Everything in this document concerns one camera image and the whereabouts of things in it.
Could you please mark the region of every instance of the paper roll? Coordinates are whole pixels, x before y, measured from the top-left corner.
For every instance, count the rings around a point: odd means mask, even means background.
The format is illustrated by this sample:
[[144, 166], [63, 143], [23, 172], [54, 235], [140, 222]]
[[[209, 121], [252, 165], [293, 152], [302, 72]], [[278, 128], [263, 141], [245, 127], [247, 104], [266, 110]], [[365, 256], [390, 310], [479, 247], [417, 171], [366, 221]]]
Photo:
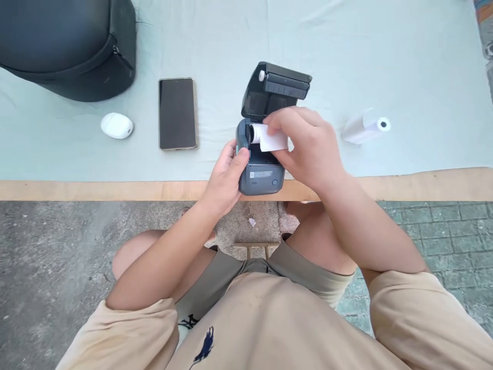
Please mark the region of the paper roll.
[[263, 123], [250, 124], [250, 138], [252, 144], [260, 144], [262, 152], [272, 152], [288, 148], [287, 135], [279, 130], [274, 135], [267, 133], [268, 126]]
[[341, 137], [353, 144], [363, 144], [390, 131], [387, 118], [378, 117], [373, 108], [350, 120], [343, 129]]

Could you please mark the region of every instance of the white paper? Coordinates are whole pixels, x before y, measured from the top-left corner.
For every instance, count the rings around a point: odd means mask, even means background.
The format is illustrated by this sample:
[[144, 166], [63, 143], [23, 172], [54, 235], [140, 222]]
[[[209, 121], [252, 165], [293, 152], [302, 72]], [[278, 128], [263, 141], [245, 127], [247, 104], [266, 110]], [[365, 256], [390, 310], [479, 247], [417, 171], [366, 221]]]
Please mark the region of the white paper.
[[281, 130], [269, 135], [267, 132], [268, 126], [263, 123], [252, 123], [250, 127], [254, 131], [252, 144], [260, 144], [262, 152], [273, 152], [288, 148], [288, 137]]
[[[0, 179], [207, 180], [235, 137], [259, 61], [313, 77], [298, 105], [334, 125], [355, 176], [493, 166], [493, 108], [472, 1], [134, 4], [136, 80], [113, 99], [70, 101], [0, 69]], [[159, 150], [158, 81], [173, 77], [196, 82], [196, 150]], [[342, 127], [368, 107], [392, 130], [360, 146], [343, 141]], [[110, 112], [132, 120], [128, 139], [101, 132]]]

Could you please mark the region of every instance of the smartphone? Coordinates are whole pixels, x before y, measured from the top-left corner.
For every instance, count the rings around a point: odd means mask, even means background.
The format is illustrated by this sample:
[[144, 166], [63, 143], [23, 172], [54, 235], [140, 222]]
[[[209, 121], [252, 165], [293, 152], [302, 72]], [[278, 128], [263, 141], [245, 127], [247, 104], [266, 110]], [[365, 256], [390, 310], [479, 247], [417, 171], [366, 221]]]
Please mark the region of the smartphone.
[[159, 81], [159, 148], [164, 151], [197, 147], [195, 81]]

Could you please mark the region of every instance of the tiled pavement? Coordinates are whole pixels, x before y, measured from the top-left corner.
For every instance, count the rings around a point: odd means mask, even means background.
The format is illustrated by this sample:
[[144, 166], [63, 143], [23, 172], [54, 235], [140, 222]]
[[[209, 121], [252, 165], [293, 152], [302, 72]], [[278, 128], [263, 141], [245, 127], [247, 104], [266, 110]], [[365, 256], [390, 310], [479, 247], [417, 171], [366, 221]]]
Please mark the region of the tiled pavement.
[[[493, 203], [379, 202], [414, 240], [430, 270], [493, 337]], [[337, 311], [372, 333], [361, 273]]]

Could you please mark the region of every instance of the paving stone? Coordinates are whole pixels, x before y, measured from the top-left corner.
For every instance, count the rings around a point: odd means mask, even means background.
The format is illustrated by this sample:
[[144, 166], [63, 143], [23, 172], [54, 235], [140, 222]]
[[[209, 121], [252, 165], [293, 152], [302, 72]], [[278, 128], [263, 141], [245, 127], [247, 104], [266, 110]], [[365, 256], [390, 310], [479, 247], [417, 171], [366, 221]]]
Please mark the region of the paving stone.
[[464, 299], [468, 306], [472, 304], [493, 306], [493, 289], [490, 288], [464, 289]]
[[472, 268], [471, 258], [467, 253], [428, 256], [425, 257], [425, 262], [431, 272]]
[[454, 295], [455, 298], [461, 303], [461, 305], [465, 306], [464, 302], [464, 292], [460, 289], [451, 289], [449, 290], [450, 293]]
[[456, 206], [458, 202], [456, 201], [435, 201], [430, 202], [431, 207], [446, 207], [446, 206]]
[[346, 289], [345, 295], [368, 295], [368, 288], [364, 279], [353, 279]]
[[403, 224], [421, 224], [432, 221], [429, 208], [404, 209], [401, 211], [401, 213]]
[[377, 202], [380, 207], [383, 209], [395, 209], [395, 208], [400, 208], [401, 207], [401, 202], [396, 202], [396, 201], [387, 201], [387, 200], [381, 200]]
[[452, 243], [449, 238], [423, 240], [423, 248], [426, 255], [453, 253]]
[[478, 220], [478, 232], [482, 235], [493, 235], [493, 218]]
[[340, 315], [357, 315], [368, 313], [370, 309], [370, 297], [343, 298], [337, 306]]
[[420, 224], [421, 239], [450, 236], [446, 223]]
[[485, 332], [488, 333], [490, 337], [493, 338], [493, 323], [484, 323], [481, 324], [481, 327], [485, 330]]
[[483, 242], [477, 235], [453, 237], [452, 246], [456, 253], [478, 252], [484, 250]]
[[387, 214], [394, 220], [394, 222], [398, 225], [402, 224], [402, 214], [400, 209], [388, 209], [385, 210]]
[[433, 221], [457, 221], [461, 219], [459, 207], [431, 207]]
[[354, 272], [353, 280], [356, 279], [363, 279], [363, 274], [361, 273], [361, 270], [359, 268], [357, 268], [356, 271]]
[[466, 306], [467, 313], [480, 325], [486, 323], [485, 318], [488, 316], [490, 308], [482, 304], [471, 304]]
[[449, 222], [448, 228], [450, 230], [450, 235], [452, 236], [468, 236], [476, 235], [478, 233], [476, 221]]
[[419, 252], [421, 253], [422, 256], [426, 256], [426, 251], [425, 251], [425, 248], [423, 247], [423, 242], [421, 240], [413, 240], [414, 242], [414, 245], [416, 246], [416, 248], [419, 250]]
[[493, 267], [477, 269], [475, 271], [476, 284], [478, 286], [491, 286], [493, 287]]
[[373, 336], [373, 329], [371, 327], [370, 317], [364, 316], [345, 316], [349, 323], [357, 327], [359, 330], [364, 331], [366, 334]]
[[460, 205], [461, 218], [464, 219], [479, 219], [488, 218], [486, 204], [468, 204]]
[[440, 284], [442, 284], [442, 286], [443, 286], [442, 273], [441, 272], [435, 272], [433, 275], [435, 275], [435, 277], [438, 279], [438, 281], [440, 282]]
[[469, 288], [476, 286], [474, 272], [472, 270], [443, 271], [443, 283], [447, 289]]
[[421, 237], [419, 225], [402, 225], [401, 228], [409, 235], [411, 239], [419, 239]]
[[430, 202], [417, 202], [417, 201], [409, 201], [409, 202], [401, 202], [401, 208], [420, 208], [420, 207], [429, 207]]
[[472, 265], [476, 268], [493, 266], [493, 251], [471, 253]]
[[493, 235], [481, 235], [484, 250], [493, 250]]

